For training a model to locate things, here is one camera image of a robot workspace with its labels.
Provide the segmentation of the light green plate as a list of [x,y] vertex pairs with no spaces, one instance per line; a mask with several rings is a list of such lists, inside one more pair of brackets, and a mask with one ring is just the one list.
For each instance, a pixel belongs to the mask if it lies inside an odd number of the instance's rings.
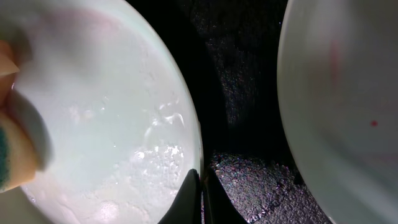
[[11,113],[41,158],[2,223],[158,223],[203,163],[200,125],[161,38],[126,1],[1,0],[20,71]]
[[327,217],[396,223],[397,1],[289,1],[277,92],[295,163]]

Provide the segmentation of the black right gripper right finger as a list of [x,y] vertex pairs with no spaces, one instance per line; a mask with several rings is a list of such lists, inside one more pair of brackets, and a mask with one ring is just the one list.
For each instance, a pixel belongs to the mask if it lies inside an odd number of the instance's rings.
[[212,168],[206,170],[203,193],[205,224],[247,224],[231,203]]

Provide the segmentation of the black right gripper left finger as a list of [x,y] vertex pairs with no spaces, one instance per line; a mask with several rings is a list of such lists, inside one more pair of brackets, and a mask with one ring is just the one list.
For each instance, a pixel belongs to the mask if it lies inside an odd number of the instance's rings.
[[167,213],[159,224],[201,224],[201,187],[195,169],[190,169]]

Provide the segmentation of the green and yellow sponge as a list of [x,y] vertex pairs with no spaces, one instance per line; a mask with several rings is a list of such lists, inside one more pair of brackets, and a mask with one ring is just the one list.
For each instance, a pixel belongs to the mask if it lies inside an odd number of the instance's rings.
[[6,109],[19,67],[11,46],[1,41],[1,192],[31,181],[38,168],[34,147],[21,126]]

